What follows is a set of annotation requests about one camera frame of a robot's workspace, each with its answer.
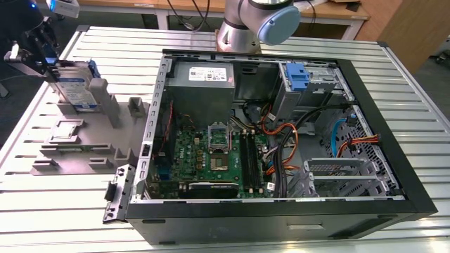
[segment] blue hard drive label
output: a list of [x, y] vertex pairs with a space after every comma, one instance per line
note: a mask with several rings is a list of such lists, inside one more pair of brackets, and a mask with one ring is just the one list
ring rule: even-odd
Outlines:
[[77, 111], [94, 111], [97, 102], [86, 90], [86, 82], [82, 78], [59, 78], [55, 85]]

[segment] blue cable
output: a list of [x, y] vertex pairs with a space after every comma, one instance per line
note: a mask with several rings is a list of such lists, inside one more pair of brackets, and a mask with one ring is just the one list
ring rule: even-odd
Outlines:
[[331, 152], [332, 152], [332, 156], [335, 157], [337, 154], [337, 150], [336, 150], [336, 134], [337, 134], [337, 128], [339, 125], [345, 121], [345, 119], [340, 119], [336, 121], [333, 127], [332, 127], [332, 132], [331, 132]]

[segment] red cable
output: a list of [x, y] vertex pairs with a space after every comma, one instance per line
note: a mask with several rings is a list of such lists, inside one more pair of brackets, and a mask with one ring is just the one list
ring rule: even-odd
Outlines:
[[161, 152], [161, 150], [164, 148], [164, 143], [165, 143], [165, 140], [166, 140], [169, 125], [170, 125], [172, 114], [173, 114], [173, 101], [169, 102], [169, 118], [168, 118], [166, 128], [165, 128], [165, 132], [164, 132], [162, 144], [161, 144], [160, 150], [158, 150], [156, 155], [158, 155], [158, 153]]

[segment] aluminum table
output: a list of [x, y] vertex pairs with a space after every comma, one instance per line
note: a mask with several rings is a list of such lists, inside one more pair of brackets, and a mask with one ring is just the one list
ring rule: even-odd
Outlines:
[[[98, 65], [118, 101], [150, 102], [162, 48], [214, 50], [213, 33], [89, 27], [62, 52]], [[216, 245], [148, 245], [129, 224], [102, 225], [112, 175], [31, 176], [29, 170], [59, 111], [43, 83], [0, 151], [0, 251], [104, 252], [448, 252], [450, 124], [388, 48], [373, 42], [291, 38], [262, 54], [348, 59], [439, 210], [359, 240]]]

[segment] metal bracket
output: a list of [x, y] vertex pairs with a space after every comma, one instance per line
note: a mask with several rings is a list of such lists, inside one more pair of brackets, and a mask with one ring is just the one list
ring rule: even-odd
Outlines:
[[104, 210], [102, 224], [126, 223], [125, 214], [134, 172], [136, 168], [128, 164], [120, 166], [114, 172], [113, 180], [109, 181], [104, 194], [108, 204]]

